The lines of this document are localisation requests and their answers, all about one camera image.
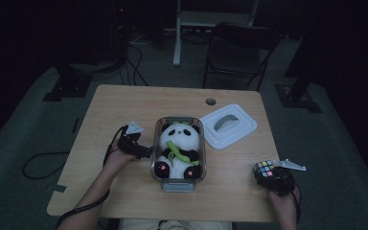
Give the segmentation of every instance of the white plastic lid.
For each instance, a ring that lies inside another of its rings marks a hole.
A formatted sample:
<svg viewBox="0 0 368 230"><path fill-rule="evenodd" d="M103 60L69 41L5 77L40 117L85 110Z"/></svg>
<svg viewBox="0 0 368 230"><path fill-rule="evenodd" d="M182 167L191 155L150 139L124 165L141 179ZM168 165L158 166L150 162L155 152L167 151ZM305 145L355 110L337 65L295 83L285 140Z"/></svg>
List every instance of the white plastic lid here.
<svg viewBox="0 0 368 230"><path fill-rule="evenodd" d="M257 123L238 104L231 103L199 119L205 140L216 150L239 141L257 128Z"/></svg>

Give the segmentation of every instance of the stuffed panda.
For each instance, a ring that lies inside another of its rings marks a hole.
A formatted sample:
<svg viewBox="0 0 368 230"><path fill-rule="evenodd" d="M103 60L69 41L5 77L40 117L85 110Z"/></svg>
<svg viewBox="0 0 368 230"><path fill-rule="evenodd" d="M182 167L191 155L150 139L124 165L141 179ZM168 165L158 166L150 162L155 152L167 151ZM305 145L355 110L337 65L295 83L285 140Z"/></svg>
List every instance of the stuffed panda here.
<svg viewBox="0 0 368 230"><path fill-rule="evenodd" d="M154 165L159 178L197 179L199 165L199 128L186 124L165 124L159 139L162 154Z"/></svg>

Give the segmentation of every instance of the black stand base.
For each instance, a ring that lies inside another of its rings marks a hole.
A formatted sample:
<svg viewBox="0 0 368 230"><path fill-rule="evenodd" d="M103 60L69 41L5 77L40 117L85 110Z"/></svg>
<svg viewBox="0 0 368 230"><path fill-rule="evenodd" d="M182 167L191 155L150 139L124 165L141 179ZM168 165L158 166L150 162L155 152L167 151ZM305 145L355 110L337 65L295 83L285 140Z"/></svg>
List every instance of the black stand base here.
<svg viewBox="0 0 368 230"><path fill-rule="evenodd" d="M280 97L283 107L291 108L307 108L311 113L322 113L318 103L315 103L309 92L306 92L301 99L295 100L289 96L292 85L290 84L274 84L277 94Z"/></svg>
<svg viewBox="0 0 368 230"><path fill-rule="evenodd" d="M84 98L92 77L93 75L75 73L73 84L64 82L64 78L60 77L52 92L46 93L43 102L60 102L62 98Z"/></svg>

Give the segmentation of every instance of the beige pants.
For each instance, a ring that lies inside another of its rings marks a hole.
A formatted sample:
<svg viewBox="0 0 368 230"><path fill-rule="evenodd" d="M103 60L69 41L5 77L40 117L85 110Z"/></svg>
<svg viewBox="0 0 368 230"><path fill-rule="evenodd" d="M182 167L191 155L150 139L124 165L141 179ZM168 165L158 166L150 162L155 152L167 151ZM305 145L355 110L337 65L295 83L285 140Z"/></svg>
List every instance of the beige pants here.
<svg viewBox="0 0 368 230"><path fill-rule="evenodd" d="M157 230L160 220L122 218L119 230ZM232 230L231 222L167 220L160 230Z"/></svg>

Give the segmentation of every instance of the desk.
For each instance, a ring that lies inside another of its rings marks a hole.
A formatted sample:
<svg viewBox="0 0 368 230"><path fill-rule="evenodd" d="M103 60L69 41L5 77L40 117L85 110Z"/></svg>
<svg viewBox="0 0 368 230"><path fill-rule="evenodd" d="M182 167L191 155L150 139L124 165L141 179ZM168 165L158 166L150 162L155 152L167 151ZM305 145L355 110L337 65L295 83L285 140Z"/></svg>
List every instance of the desk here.
<svg viewBox="0 0 368 230"><path fill-rule="evenodd" d="M216 105L205 100L214 98ZM201 118L228 104L239 104L257 129L226 150L205 145L207 173L191 193L163 192L150 174L150 160L130 162L114 180L105 218L273 221L273 210L252 167L278 159L265 108L258 92L101 85L88 108L75 144L47 208L52 216L71 210L100 172L115 131L134 120L145 130L142 146L152 146L155 124L165 116Z"/></svg>
<svg viewBox="0 0 368 230"><path fill-rule="evenodd" d="M181 26L214 27L219 22L233 22L252 26L259 0L254 0L250 13L182 11L181 0L177 0L177 17L175 28L175 46L172 64L180 65L181 61Z"/></svg>

